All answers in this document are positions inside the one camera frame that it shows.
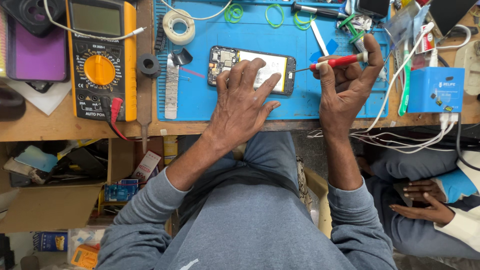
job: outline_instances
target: blue repair mat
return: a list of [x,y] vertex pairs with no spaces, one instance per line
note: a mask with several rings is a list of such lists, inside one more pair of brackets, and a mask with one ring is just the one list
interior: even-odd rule
[[[236,24],[226,22],[223,13],[209,20],[195,20],[195,38],[191,43],[185,45],[185,48],[193,56],[193,61],[182,67],[201,74],[203,78],[180,70],[178,111],[174,121],[210,120],[217,100],[216,88],[207,83],[210,48],[214,45],[293,56],[297,60],[296,69],[308,67],[312,62],[310,60],[312,56],[315,58],[316,55],[321,55],[311,27],[307,30],[300,30],[293,22],[294,13],[290,12],[293,1],[245,0],[234,2],[242,5],[244,11],[242,18]],[[176,0],[173,1],[172,6],[185,10],[192,17],[207,17],[220,11],[226,3],[225,0]],[[273,28],[265,19],[267,6],[274,3],[282,6],[285,15],[283,24],[278,28]],[[340,4],[317,3],[316,1],[300,1],[300,3],[333,10],[338,10],[341,6]],[[158,22],[158,16],[165,14],[168,8],[158,0],[154,1],[154,8]],[[299,18],[303,21],[308,20],[309,16],[309,13],[299,13]],[[274,24],[280,23],[282,20],[280,10],[277,7],[270,8],[268,19]],[[353,45],[348,43],[350,37],[336,28],[334,19],[317,17],[315,22],[325,44],[331,43],[332,40],[334,43],[330,47],[335,48],[335,42],[338,44],[338,48],[333,54],[346,56],[354,53]],[[383,29],[376,28],[373,34],[382,48],[385,59],[388,55],[389,38]],[[165,47],[163,52],[157,52],[160,64],[164,67],[167,63],[167,54],[171,50],[181,49],[183,46],[168,42]],[[162,70],[162,74],[157,79],[157,115],[160,121],[170,121],[165,119],[166,68],[162,68]],[[357,117],[376,117],[387,88],[388,82],[377,80],[370,97]],[[273,110],[267,119],[318,118],[321,91],[320,81],[316,80],[310,71],[296,73],[291,96],[271,94],[267,98],[267,101],[278,100],[282,104]],[[382,116],[387,116],[387,112],[388,106],[385,107]]]

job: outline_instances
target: yellow multimeter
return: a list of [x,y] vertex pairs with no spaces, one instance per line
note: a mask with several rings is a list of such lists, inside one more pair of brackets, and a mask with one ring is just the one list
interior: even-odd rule
[[98,249],[87,245],[79,245],[73,254],[71,264],[81,266],[90,270],[95,269],[98,262]]
[[[122,37],[136,29],[137,13],[121,0],[66,0],[68,27],[100,37]],[[137,118],[137,39],[101,40],[68,32],[73,113],[105,120],[100,98],[123,100],[117,121]]]

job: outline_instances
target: smartphone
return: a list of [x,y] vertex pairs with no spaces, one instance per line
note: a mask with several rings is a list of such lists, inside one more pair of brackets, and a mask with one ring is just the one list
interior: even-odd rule
[[357,11],[367,15],[385,18],[390,8],[390,0],[357,0]]
[[17,81],[63,82],[69,78],[66,31],[57,27],[44,38],[8,17],[7,76]]
[[242,60],[251,61],[257,57],[263,59],[267,64],[258,71],[253,88],[259,88],[272,74],[280,72],[282,77],[274,87],[272,94],[290,96],[293,92],[295,73],[289,72],[295,70],[297,60],[287,55],[247,49],[213,46],[210,49],[210,60],[208,63],[208,84],[216,86],[216,78],[221,72],[230,70]]
[[432,0],[428,10],[427,22],[433,22],[433,33],[438,38],[444,38],[453,27],[460,22],[478,0]]

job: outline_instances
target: purple phone case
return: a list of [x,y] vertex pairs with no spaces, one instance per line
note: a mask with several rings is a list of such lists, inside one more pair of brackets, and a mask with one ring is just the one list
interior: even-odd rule
[[44,38],[30,34],[9,18],[7,75],[13,80],[61,82],[67,78],[65,30]]

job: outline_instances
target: small multimeter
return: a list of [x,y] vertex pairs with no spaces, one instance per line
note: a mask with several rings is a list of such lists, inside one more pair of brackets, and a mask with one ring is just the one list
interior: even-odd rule
[[87,245],[79,245],[75,250],[71,264],[93,270],[98,262],[98,249]]
[[[122,37],[136,29],[136,10],[121,0],[66,0],[68,27],[100,37]],[[69,31],[73,113],[105,120],[100,98],[123,100],[117,121],[137,118],[136,36],[101,40]]]

